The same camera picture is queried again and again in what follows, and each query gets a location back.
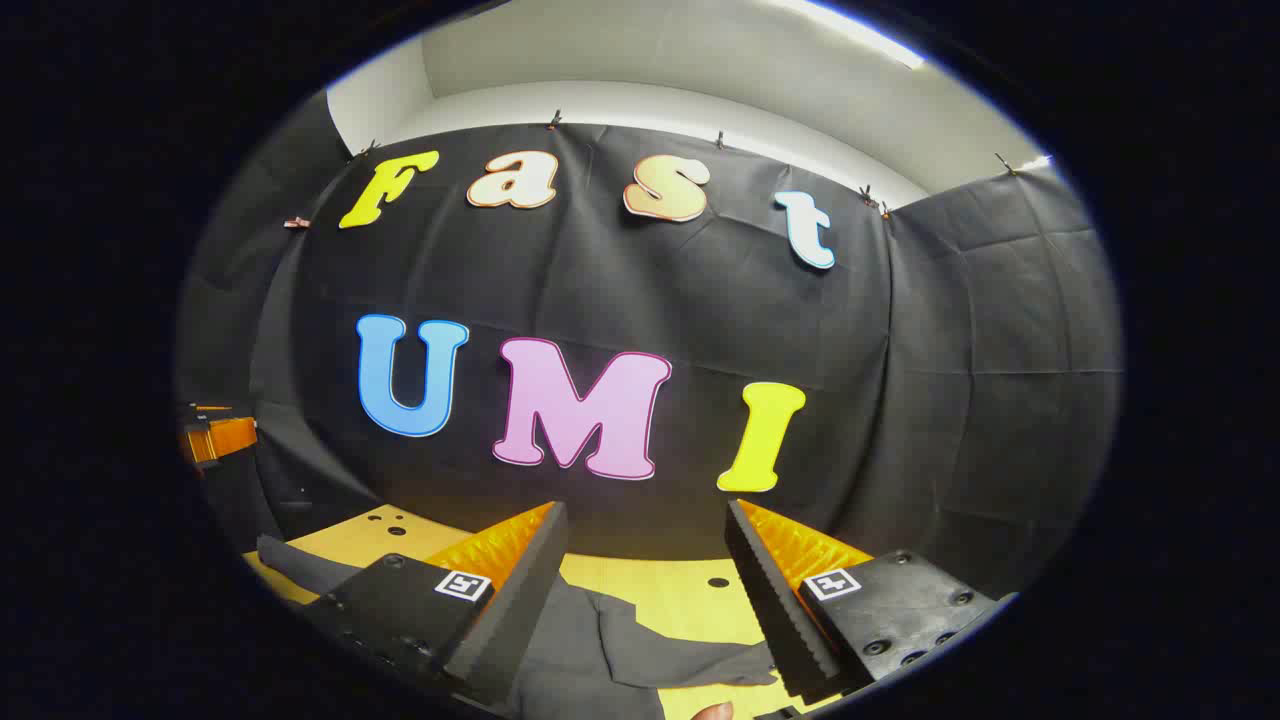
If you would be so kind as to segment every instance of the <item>yellow letter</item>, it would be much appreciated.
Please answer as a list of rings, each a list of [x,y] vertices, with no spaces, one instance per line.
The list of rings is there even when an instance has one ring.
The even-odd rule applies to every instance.
[[[636,215],[684,223],[707,209],[707,193],[698,186],[710,182],[712,172],[698,160],[654,155],[636,163],[635,178],[636,184],[622,191],[622,204]]]
[[[791,415],[804,407],[804,392],[782,383],[751,383],[742,388],[742,400],[750,407],[742,445],[733,466],[721,473],[716,487],[724,492],[764,492],[778,484],[773,462]]]
[[[374,168],[374,179],[369,181],[365,191],[356,200],[356,206],[338,220],[339,228],[353,228],[367,225],[383,214],[378,209],[378,202],[385,197],[387,202],[394,202],[397,197],[408,187],[408,181],[413,179],[413,169],[425,173],[435,167],[440,154],[435,150],[407,158],[393,158],[383,160]]]
[[[467,201],[477,208],[497,208],[511,202],[525,210],[547,205],[556,197],[552,178],[556,177],[557,167],[559,161],[556,156],[540,150],[499,155],[484,167],[489,174],[467,188]]]

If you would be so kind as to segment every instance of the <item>letter m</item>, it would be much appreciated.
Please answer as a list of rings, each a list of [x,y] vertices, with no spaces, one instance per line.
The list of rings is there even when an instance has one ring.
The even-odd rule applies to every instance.
[[[653,477],[649,427],[658,388],[671,377],[671,363],[645,352],[618,354],[586,397],[579,397],[556,343],[517,337],[502,345],[500,355],[511,365],[511,402],[507,434],[493,446],[498,460],[540,464],[545,454],[534,445],[534,429],[541,421],[561,468],[571,466],[599,429],[599,448],[588,456],[588,470],[620,480]]]

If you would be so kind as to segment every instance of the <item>blue letter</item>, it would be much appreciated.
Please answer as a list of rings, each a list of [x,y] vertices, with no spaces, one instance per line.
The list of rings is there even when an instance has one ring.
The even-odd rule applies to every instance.
[[[777,192],[773,199],[787,209],[787,236],[801,260],[826,270],[836,264],[836,254],[818,242],[818,225],[831,227],[831,218],[813,204],[808,192]]]
[[[467,328],[448,320],[429,320],[417,327],[417,337],[426,343],[426,382],[417,407],[406,407],[392,395],[396,341],[404,337],[404,323],[390,315],[365,315],[356,323],[356,333],[360,404],[365,413],[396,434],[426,437],[440,432],[453,406],[453,357],[467,342]]]

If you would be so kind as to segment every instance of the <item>white wall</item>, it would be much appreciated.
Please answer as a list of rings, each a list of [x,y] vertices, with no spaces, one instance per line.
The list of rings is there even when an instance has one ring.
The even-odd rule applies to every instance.
[[[329,114],[352,154],[388,136],[431,101],[422,38],[413,36],[329,86]]]
[[[348,101],[346,94],[337,99],[339,105]],[[337,122],[333,90],[329,102]],[[728,146],[804,168],[851,190],[870,184],[872,197],[890,208],[928,195],[879,161],[806,126],[749,105],[653,85],[564,81],[460,92],[420,105],[394,129],[380,131],[378,141],[388,145],[453,129],[548,123],[557,108],[562,123],[627,126],[709,141],[724,131]]]

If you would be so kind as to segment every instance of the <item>yellow table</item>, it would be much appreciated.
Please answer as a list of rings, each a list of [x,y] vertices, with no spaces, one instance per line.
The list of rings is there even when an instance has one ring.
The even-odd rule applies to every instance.
[[[370,520],[370,516],[379,519]],[[404,534],[388,533],[387,529],[393,525],[403,528]],[[470,534],[384,505],[366,515],[291,541],[289,544],[337,562],[364,568],[388,552],[424,559]],[[316,597],[262,565],[257,552],[248,552],[244,559],[278,594],[298,602],[310,602]],[[636,620],[669,638],[742,644],[764,641],[742,591],[737,569],[728,559],[652,561],[567,553],[561,564],[561,574],[572,585],[635,603]],[[724,578],[730,584],[714,588],[707,584],[710,578]],[[836,696],[814,705],[803,705],[799,697],[787,696],[781,680],[755,687],[659,689],[658,697],[667,720],[689,720],[699,710],[726,700],[733,702],[733,716],[739,720],[773,712],[787,705],[803,711],[838,700]]]

